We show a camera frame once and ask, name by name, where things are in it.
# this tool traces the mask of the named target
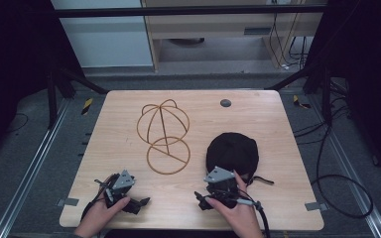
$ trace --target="person's hand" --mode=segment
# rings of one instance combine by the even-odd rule
[[[246,183],[242,180],[237,172],[236,181],[239,189],[247,192]],[[230,224],[233,231],[240,238],[260,238],[262,236],[261,228],[259,227],[258,219],[256,218],[255,208],[252,205],[245,205],[237,203],[237,205],[230,209],[220,201],[214,198],[206,198],[206,201]]]
[[[83,238],[89,238],[97,234],[107,225],[107,223],[109,223],[113,216],[115,216],[128,204],[130,199],[131,198],[129,196],[126,196],[117,201],[110,208],[107,208],[102,193],[94,205],[89,208],[88,212],[85,214],[78,227],[76,227],[73,234]]]

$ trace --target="aluminum rail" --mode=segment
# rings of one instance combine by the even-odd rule
[[[24,201],[29,194],[31,187],[36,179],[37,174],[48,154],[48,151],[58,133],[58,130],[61,127],[62,121],[66,115],[70,100],[64,99],[61,105],[59,112],[58,120],[55,123],[55,126],[48,130],[46,133],[42,144],[40,145],[36,155],[33,157],[30,166],[28,167],[23,180],[18,186],[17,191],[15,192],[11,202],[7,206],[4,214],[0,219],[0,238],[7,237],[9,232],[15,222],[15,219],[18,216],[18,213],[21,210],[21,207],[24,204]]]
[[[188,6],[188,7],[143,7],[102,9],[60,9],[51,11],[26,11],[32,17],[92,18],[92,17],[136,17],[168,15],[219,15],[219,14],[265,14],[265,13],[320,13],[346,9],[343,5],[236,5],[236,6]]]

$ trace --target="white cabinet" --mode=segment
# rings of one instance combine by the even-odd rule
[[[52,0],[55,9],[141,7],[139,0]],[[63,28],[84,69],[153,66],[143,17],[66,18]]]

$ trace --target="wooden surface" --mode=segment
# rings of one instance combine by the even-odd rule
[[[179,173],[168,176],[151,170],[146,159],[150,145],[137,132],[142,108],[167,99],[175,100],[190,118],[189,131],[183,137],[190,147],[190,162]],[[229,99],[231,106],[222,107],[222,99]],[[186,116],[172,110],[186,124]],[[163,115],[168,136],[180,137],[184,133],[182,124],[169,113]],[[138,126],[140,133],[147,128],[145,123]],[[156,115],[150,132],[150,141],[163,137],[160,116]],[[316,199],[280,95],[266,90],[111,91],[69,194],[79,203],[63,209],[61,225],[74,227],[79,223],[81,212],[97,193],[95,179],[104,180],[126,169],[136,179],[128,195],[135,199],[149,196],[151,201],[138,215],[119,213],[109,228],[230,229],[216,211],[200,210],[193,195],[194,191],[207,194],[203,181],[206,149],[223,132],[238,132],[256,140],[260,163],[255,175],[275,184],[255,181],[248,193],[262,202],[272,230],[322,229],[319,211],[305,208],[305,203]],[[170,152],[177,157],[188,155],[183,143],[171,145]],[[181,165],[160,154],[150,153],[158,169],[173,171]]]

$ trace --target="black cap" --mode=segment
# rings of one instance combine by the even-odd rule
[[[248,183],[258,168],[259,155],[256,141],[239,133],[227,132],[217,136],[206,151],[206,170],[215,167],[237,171]]]

